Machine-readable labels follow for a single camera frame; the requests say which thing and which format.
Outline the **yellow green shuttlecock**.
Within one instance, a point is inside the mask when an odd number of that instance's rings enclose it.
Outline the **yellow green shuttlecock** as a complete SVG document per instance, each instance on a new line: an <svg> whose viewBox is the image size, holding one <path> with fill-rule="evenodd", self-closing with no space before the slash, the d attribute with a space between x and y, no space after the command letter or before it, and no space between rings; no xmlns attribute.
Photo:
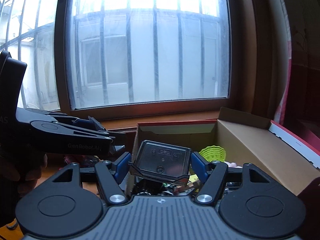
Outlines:
<svg viewBox="0 0 320 240"><path fill-rule="evenodd" d="M222 161L226 159L226 151L220 146L207 146L206 148L200 150L199 154L208 162L212 161Z"/></svg>

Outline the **smoky plastic case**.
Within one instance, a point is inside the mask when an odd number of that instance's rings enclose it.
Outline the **smoky plastic case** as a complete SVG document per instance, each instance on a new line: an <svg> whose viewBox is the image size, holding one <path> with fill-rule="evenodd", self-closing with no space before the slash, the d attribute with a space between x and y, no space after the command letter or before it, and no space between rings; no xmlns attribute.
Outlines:
<svg viewBox="0 0 320 240"><path fill-rule="evenodd" d="M139 178L177 186L189 181L191 148L144 140L133 161L130 174Z"/></svg>

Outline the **red cardboard box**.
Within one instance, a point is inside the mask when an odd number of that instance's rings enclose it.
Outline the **red cardboard box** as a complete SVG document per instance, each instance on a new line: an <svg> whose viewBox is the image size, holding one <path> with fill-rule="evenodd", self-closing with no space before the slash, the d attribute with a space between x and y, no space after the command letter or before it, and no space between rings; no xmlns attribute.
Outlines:
<svg viewBox="0 0 320 240"><path fill-rule="evenodd" d="M133 156L143 140L196 152L221 146L226 161L253 163L295 195L319 177L319 150L273 120L228 108L216 119L138 123Z"/></svg>

